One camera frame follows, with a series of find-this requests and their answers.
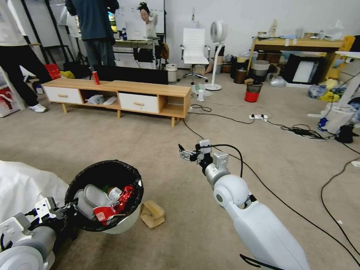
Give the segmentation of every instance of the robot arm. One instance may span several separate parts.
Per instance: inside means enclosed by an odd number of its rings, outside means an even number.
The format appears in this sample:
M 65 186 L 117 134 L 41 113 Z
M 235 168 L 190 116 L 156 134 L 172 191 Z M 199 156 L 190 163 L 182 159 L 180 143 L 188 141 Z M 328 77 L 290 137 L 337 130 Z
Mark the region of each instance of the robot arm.
M 27 214 L 18 213 L 0 224 L 0 269 L 48 270 L 55 260 L 56 231 L 77 214 L 77 201 L 57 208 L 52 197 L 35 204 Z M 26 216 L 37 216 L 32 223 Z
M 230 174 L 229 155 L 211 156 L 209 140 L 198 141 L 195 151 L 179 145 L 180 156 L 202 167 L 214 199 L 233 220 L 235 230 L 263 269 L 310 270 L 304 250 L 275 214 L 249 192 L 245 180 Z

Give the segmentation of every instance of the whiteboard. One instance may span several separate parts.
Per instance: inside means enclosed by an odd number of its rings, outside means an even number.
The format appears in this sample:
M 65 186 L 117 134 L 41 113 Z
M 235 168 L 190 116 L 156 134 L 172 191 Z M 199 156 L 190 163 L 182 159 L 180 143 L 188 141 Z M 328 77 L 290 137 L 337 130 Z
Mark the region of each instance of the whiteboard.
M 140 11 L 137 10 L 141 0 L 117 0 L 120 8 L 115 11 L 116 28 L 121 31 L 125 27 L 126 21 L 141 20 Z M 165 33 L 165 10 L 164 0 L 147 0 L 150 12 L 157 13 L 156 32 Z

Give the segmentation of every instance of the white drawer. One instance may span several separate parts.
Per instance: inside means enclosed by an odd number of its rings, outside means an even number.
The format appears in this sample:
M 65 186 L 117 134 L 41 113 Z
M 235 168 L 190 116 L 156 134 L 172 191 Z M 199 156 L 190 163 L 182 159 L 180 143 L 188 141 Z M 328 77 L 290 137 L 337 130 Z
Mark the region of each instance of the white drawer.
M 44 86 L 50 101 L 83 104 L 78 89 Z
M 158 97 L 119 93 L 120 107 L 124 110 L 159 113 Z

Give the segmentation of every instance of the beige carpet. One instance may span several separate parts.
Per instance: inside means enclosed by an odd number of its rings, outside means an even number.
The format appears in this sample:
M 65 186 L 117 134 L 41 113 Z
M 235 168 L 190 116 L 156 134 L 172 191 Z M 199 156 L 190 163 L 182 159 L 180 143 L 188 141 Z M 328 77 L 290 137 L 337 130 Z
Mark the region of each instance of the beige carpet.
M 207 100 L 251 105 L 244 101 L 245 86 L 233 84 L 229 74 L 217 76 L 222 90 Z M 189 85 L 190 79 L 179 84 Z M 88 165 L 119 159 L 138 168 L 144 200 L 153 199 L 166 211 L 166 222 L 150 230 L 139 219 L 126 233 L 107 235 L 82 232 L 77 241 L 58 254 L 54 269 L 253 269 L 239 257 L 250 255 L 236 235 L 227 213 L 214 201 L 212 190 L 195 163 L 179 157 L 177 144 L 193 149 L 198 137 L 182 122 L 171 128 L 168 118 L 49 104 L 49 112 L 16 112 L 0 120 L 0 159 L 19 161 L 56 173 L 67 183 Z M 307 97 L 300 88 L 265 85 L 259 101 L 267 110 L 201 103 L 212 113 L 249 121 L 252 113 L 272 114 L 284 125 L 304 123 L 316 128 L 325 103 Z M 331 140 L 316 142 L 256 121 L 251 125 L 223 118 L 191 114 L 186 118 L 196 132 L 212 143 L 237 146 L 244 160 L 289 205 L 346 243 L 320 202 L 320 187 L 356 154 Z M 360 150 L 360 139 L 351 145 Z M 229 169 L 240 172 L 231 158 Z M 325 200 L 344 230 L 360 248 L 359 173 L 349 166 L 325 191 Z M 334 240 L 285 207 L 245 167 L 243 178 L 257 199 L 269 206 L 299 241 L 312 269 L 357 269 L 351 257 Z

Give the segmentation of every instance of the blue jacket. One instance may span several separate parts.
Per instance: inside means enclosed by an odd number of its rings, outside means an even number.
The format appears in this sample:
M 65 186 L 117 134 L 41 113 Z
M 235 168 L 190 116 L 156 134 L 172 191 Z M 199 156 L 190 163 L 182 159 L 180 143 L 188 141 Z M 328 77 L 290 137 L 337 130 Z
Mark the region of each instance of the blue jacket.
M 83 40 L 114 39 L 108 7 L 114 13 L 119 8 L 117 0 L 66 0 L 66 7 L 72 16 L 78 16 Z

